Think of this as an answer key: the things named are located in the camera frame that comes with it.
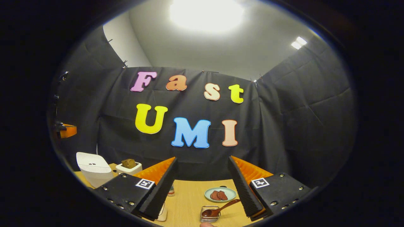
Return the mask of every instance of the wooden table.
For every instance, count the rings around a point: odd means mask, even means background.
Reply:
[[[109,165],[112,170],[115,170],[116,164]],[[78,171],[74,172],[76,176],[88,187],[94,188],[85,179],[84,175]],[[199,227],[200,222],[200,211],[202,206],[218,206],[222,207],[226,203],[212,202],[205,198],[204,193],[209,188],[226,186],[235,192],[237,192],[234,186],[233,180],[222,180],[222,181],[174,181],[174,191],[175,196],[167,197],[166,199],[166,209],[167,209],[167,219],[165,221],[154,221],[154,224],[161,226],[170,227]],[[212,223],[217,227],[228,227],[228,226],[245,226],[251,223],[249,218],[246,217],[243,206],[241,202],[236,203],[221,212],[221,217],[215,223]]]

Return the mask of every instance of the wooden spoon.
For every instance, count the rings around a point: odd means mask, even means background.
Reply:
[[[207,217],[217,217],[221,210],[223,210],[224,208],[226,208],[228,206],[231,206],[231,205],[233,205],[235,203],[238,203],[238,202],[240,202],[240,200],[232,200],[232,201],[226,203],[226,205],[222,206],[222,208],[219,208],[219,209],[216,209],[216,210],[211,210],[211,209],[205,210],[204,212],[202,212],[202,217],[206,217],[206,218]]]

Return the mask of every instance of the small bottle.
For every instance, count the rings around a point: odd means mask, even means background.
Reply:
[[[175,196],[174,183],[173,183],[173,185],[171,186],[170,191],[168,192],[168,195],[167,195],[167,196],[170,196],[170,197]]]

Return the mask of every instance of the light blue plate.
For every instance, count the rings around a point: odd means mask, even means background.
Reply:
[[[210,195],[215,190],[216,191],[223,191],[226,194],[228,200],[213,200],[213,199],[211,199]],[[226,188],[226,187],[214,187],[214,188],[206,190],[205,197],[206,197],[206,199],[208,199],[208,200],[210,200],[212,202],[224,203],[224,202],[228,202],[228,201],[233,200],[236,197],[236,192],[231,190],[230,188]]]

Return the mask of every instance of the sliced meat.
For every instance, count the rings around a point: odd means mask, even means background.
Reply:
[[[220,200],[228,200],[224,191],[219,191],[219,193],[217,194],[217,197],[219,197]]]
[[[221,200],[219,199],[219,197],[217,197],[218,193],[219,193],[218,191],[213,191],[212,194],[210,194],[210,198],[213,200]]]

